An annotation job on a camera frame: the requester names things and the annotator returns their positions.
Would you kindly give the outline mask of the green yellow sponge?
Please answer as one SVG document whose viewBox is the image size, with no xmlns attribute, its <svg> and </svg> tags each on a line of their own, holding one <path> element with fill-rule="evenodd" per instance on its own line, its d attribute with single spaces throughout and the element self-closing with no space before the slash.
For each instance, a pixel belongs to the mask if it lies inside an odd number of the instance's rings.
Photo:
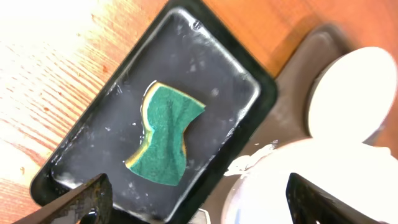
<svg viewBox="0 0 398 224">
<path fill-rule="evenodd" d="M 152 83 L 141 104 L 144 135 L 125 166 L 151 182 L 178 185 L 187 165 L 185 131 L 205 107 L 178 89 L 161 82 Z"/>
</svg>

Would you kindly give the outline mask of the white plate top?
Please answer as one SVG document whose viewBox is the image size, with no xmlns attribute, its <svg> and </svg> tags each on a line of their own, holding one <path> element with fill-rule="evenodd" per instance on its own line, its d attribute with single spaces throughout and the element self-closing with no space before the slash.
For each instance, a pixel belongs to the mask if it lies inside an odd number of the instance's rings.
<svg viewBox="0 0 398 224">
<path fill-rule="evenodd" d="M 315 80 L 307 124 L 313 138 L 364 142 L 383 124 L 397 91 L 397 64 L 379 47 L 333 61 Z"/>
</svg>

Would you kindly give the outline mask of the white plate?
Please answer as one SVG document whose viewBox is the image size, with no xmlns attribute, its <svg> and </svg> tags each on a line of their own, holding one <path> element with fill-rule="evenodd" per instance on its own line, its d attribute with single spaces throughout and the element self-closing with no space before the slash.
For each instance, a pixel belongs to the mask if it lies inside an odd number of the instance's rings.
<svg viewBox="0 0 398 224">
<path fill-rule="evenodd" d="M 268 144 L 235 159 L 225 173 L 239 178 L 222 223 L 291 223 L 286 188 L 297 173 L 362 214 L 397 223 L 397 159 L 388 147 L 303 139 Z"/>
<path fill-rule="evenodd" d="M 379 47 L 333 61 L 315 80 L 307 124 L 313 138 L 364 142 L 383 124 L 397 91 L 397 64 Z"/>
</svg>

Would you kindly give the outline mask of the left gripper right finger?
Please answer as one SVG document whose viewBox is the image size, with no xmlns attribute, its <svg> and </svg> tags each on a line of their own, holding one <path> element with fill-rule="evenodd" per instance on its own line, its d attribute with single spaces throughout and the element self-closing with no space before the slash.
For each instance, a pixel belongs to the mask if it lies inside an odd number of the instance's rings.
<svg viewBox="0 0 398 224">
<path fill-rule="evenodd" d="M 294 224 L 378 224 L 297 173 L 285 190 Z"/>
</svg>

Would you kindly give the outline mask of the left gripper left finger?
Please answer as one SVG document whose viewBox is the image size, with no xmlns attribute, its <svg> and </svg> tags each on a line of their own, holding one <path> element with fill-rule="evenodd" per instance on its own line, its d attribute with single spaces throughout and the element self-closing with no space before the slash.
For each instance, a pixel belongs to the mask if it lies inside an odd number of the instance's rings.
<svg viewBox="0 0 398 224">
<path fill-rule="evenodd" d="M 106 174 L 99 174 L 15 224 L 108 223 L 113 190 Z"/>
</svg>

